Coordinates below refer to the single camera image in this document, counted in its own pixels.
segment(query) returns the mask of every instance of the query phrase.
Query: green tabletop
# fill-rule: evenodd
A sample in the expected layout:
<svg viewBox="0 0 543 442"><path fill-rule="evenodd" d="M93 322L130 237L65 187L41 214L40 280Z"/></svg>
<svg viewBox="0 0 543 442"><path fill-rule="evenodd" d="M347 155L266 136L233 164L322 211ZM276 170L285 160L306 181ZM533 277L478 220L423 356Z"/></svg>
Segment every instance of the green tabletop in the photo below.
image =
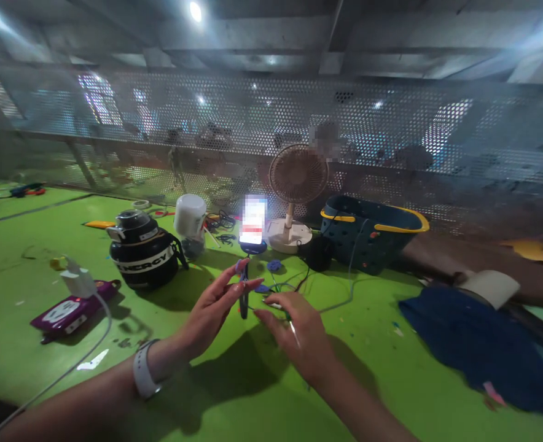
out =
<svg viewBox="0 0 543 442"><path fill-rule="evenodd" d="M10 189L20 185L21 184L18 183L0 182L0 196L9 195ZM64 201L81 198L87 194L87 192L79 192L76 190L46 188L46 193L43 195L26 195L24 198L7 198L0 200L0 219L46 206L52 206Z"/></svg>
<svg viewBox="0 0 543 442"><path fill-rule="evenodd" d="M103 230L83 227L90 220L113 220L129 201L91 196L43 211L0 221L0 399L23 403L86 353L104 333L107 320L69 341L40 345L32 318L68 296L49 260L68 254L96 279L120 275L107 258L110 240ZM173 217L159 220L173 232ZM128 287L111 303L114 324L89 360L108 349L99 367L75 371L52 391L71 387L131 356L139 341L164 337L188 315L201 291L221 269L243 253L238 246L207 250L189 271L180 270L166 286L141 298ZM281 259L278 282L298 282L305 265L296 257L268 251L253 258L251 278L271 284L265 264ZM421 287L408 276L385 271L380 277L353 272L354 300L328 311L323 322L335 349L358 379L424 441L543 440L543 416L512 407L489 410L462 375L440 364L401 316L397 302L417 296ZM301 290L323 309L348 298L347 268L333 263L313 273ZM260 305L253 293L252 306ZM273 338L249 313L235 306L220 335L192 367L169 381L146 404L139 404L115 430L128 440L350 440L349 433L278 350ZM395 333L393 322L403 336Z"/></svg>

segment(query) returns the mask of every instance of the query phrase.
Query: tape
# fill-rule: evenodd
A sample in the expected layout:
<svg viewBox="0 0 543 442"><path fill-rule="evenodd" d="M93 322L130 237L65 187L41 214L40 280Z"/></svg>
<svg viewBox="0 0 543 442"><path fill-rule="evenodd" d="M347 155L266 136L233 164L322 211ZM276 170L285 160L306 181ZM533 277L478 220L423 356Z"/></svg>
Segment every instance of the tape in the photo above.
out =
<svg viewBox="0 0 543 442"><path fill-rule="evenodd" d="M138 200L132 203L132 207L136 210L145 210L150 207L150 202L147 200Z"/></svg>

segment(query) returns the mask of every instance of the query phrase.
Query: ceiling light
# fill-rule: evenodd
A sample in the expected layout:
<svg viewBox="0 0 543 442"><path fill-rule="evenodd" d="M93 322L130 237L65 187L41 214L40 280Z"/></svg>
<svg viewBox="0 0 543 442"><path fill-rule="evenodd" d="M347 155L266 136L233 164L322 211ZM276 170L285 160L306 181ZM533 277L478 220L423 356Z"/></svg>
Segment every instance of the ceiling light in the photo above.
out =
<svg viewBox="0 0 543 442"><path fill-rule="evenodd" d="M190 3L190 14L195 21L202 21L202 11L196 2Z"/></svg>

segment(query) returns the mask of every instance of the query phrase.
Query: metal mesh partition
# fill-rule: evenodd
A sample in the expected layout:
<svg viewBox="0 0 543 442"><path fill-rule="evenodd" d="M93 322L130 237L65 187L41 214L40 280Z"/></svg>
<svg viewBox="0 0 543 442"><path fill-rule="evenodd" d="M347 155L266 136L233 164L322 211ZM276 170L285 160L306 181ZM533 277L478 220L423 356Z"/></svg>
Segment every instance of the metal mesh partition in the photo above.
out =
<svg viewBox="0 0 543 442"><path fill-rule="evenodd" d="M267 193L275 217L269 164L309 142L331 175L301 219L346 193L454 235L543 235L543 87L31 65L0 66L0 82L23 114L0 133L3 177L169 203L195 192L230 211Z"/></svg>

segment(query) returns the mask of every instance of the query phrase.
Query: hand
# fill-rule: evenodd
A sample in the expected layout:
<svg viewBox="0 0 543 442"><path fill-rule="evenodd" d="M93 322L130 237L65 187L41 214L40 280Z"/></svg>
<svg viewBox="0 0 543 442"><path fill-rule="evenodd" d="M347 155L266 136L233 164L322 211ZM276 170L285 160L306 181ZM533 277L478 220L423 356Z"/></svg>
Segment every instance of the hand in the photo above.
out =
<svg viewBox="0 0 543 442"><path fill-rule="evenodd" d="M317 388L337 362L321 315L301 294L295 292L274 293L264 302L280 304L292 317L298 342L287 322L282 324L269 310L254 311L261 322L270 329L278 345L286 352L304 380Z"/></svg>
<svg viewBox="0 0 543 442"><path fill-rule="evenodd" d="M241 273L248 262L248 259L242 260L237 271L234 265L223 271L200 295L186 323L176 333L175 338L183 345L188 362L210 347L237 299L263 282L264 279L260 278L229 284L231 278Z"/></svg>

